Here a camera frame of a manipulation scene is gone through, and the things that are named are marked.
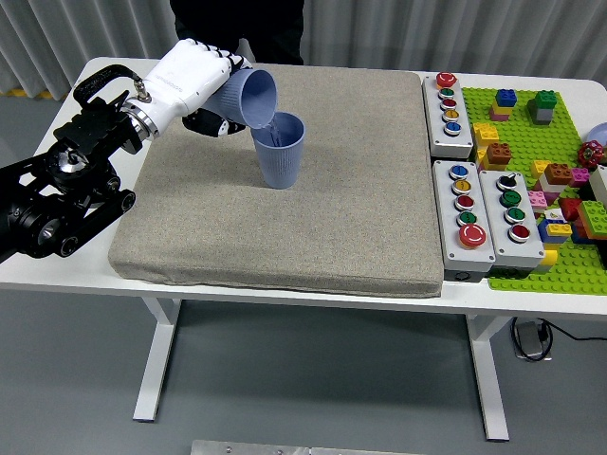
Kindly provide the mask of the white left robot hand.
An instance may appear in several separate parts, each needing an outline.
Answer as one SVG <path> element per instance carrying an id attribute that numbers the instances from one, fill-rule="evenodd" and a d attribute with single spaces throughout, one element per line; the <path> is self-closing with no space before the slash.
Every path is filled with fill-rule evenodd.
<path id="1" fill-rule="evenodd" d="M 251 69 L 247 58 L 205 45 L 180 40 L 143 79 L 150 97 L 135 100 L 150 137 L 161 136 L 175 118 L 200 135 L 222 137 L 239 133 L 245 125 L 206 108 L 204 104 L 231 76 Z"/>

